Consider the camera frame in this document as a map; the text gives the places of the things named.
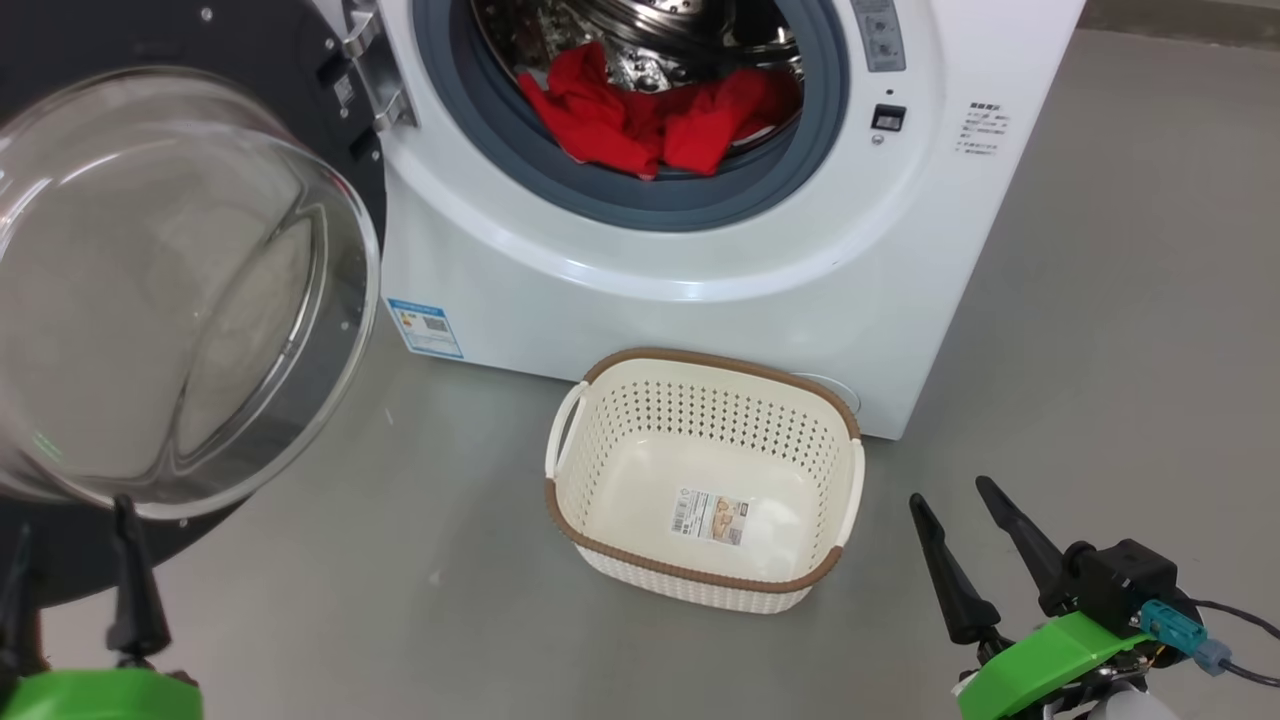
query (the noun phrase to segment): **white plastic basket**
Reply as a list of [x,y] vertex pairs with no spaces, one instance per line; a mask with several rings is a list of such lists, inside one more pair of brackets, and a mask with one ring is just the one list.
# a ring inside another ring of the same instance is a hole
[[840,559],[864,471],[858,423],[827,388],[724,357],[628,350],[564,397],[547,506],[607,575],[781,612]]

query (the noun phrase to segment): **basket handle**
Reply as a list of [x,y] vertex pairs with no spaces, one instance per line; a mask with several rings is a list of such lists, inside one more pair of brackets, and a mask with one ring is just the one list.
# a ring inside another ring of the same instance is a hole
[[840,523],[840,534],[836,544],[845,547],[850,533],[854,532],[854,520],[858,518],[858,505],[863,500],[863,480],[867,478],[867,452],[863,450],[863,441],[852,438],[852,462],[849,471],[852,473],[852,482],[849,483],[849,505],[845,507],[845,519]]
[[568,455],[568,446],[573,442],[573,432],[577,430],[579,421],[582,420],[582,414],[579,413],[573,415],[573,425],[568,429],[568,437],[564,438],[563,452],[561,452],[561,438],[564,437],[564,423],[568,421],[568,414],[573,411],[573,407],[581,400],[582,393],[586,388],[591,387],[591,383],[582,380],[570,388],[568,395],[561,401],[561,409],[556,411],[556,419],[552,420],[552,436],[547,439],[547,479],[554,480],[556,475],[561,471],[561,464],[564,456]]

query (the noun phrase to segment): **black cable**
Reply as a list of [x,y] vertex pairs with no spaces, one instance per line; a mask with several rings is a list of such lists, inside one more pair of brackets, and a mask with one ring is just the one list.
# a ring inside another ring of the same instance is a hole
[[1245,680],[1254,682],[1260,685],[1280,688],[1280,678],[1272,678],[1270,675],[1258,675],[1253,670],[1245,670],[1244,667],[1240,667],[1239,665],[1231,662],[1230,660],[1219,660],[1217,664],[1219,666],[1222,667],[1222,670],[1226,670],[1233,675],[1244,678]]
[[1235,615],[1236,618],[1244,620],[1245,623],[1253,623],[1254,625],[1266,630],[1271,637],[1280,641],[1280,628],[1272,625],[1271,623],[1267,623],[1266,620],[1258,618],[1252,612],[1245,612],[1239,607],[1231,607],[1230,605],[1222,605],[1221,602],[1213,602],[1212,600],[1193,600],[1190,601],[1190,603],[1194,605],[1196,607],[1206,607],[1208,610],[1217,610],[1219,612],[1226,612],[1228,615]]

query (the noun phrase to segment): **red cloth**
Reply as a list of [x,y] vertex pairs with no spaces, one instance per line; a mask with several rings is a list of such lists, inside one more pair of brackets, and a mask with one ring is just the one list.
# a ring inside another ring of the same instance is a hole
[[530,74],[520,88],[571,158],[653,179],[658,160],[704,176],[735,140],[786,122],[800,106],[800,86],[786,72],[741,69],[730,77],[666,92],[627,92],[609,85],[598,42],[561,53],[547,91]]

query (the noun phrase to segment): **door hinge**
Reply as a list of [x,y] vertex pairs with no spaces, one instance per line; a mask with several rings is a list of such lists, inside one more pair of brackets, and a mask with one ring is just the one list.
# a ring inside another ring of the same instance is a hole
[[369,91],[369,101],[374,105],[374,129],[383,132],[397,124],[417,127],[417,115],[404,90],[378,3],[357,0],[343,5],[351,32],[342,41],[342,51]]

